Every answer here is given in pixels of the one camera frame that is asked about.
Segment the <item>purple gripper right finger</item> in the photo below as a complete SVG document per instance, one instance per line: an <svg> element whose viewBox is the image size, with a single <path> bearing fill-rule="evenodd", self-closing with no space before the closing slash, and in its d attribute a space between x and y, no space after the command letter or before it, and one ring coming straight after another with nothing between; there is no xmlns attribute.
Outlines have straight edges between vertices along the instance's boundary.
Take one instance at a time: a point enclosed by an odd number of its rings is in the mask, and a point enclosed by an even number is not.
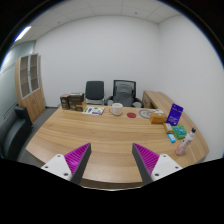
<svg viewBox="0 0 224 224"><path fill-rule="evenodd" d="M158 155L137 143L132 145L132 154L144 185L182 169L182 167L167 154Z"/></svg>

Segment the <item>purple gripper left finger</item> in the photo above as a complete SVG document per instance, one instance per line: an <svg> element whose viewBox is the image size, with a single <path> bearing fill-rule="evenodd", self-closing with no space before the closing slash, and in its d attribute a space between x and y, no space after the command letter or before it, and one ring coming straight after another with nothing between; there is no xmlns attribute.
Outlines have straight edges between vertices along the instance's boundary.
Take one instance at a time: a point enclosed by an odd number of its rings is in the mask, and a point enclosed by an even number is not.
<svg viewBox="0 0 224 224"><path fill-rule="evenodd" d="M79 184L91 155L91 144L87 143L66 155L56 154L42 169L65 180Z"/></svg>

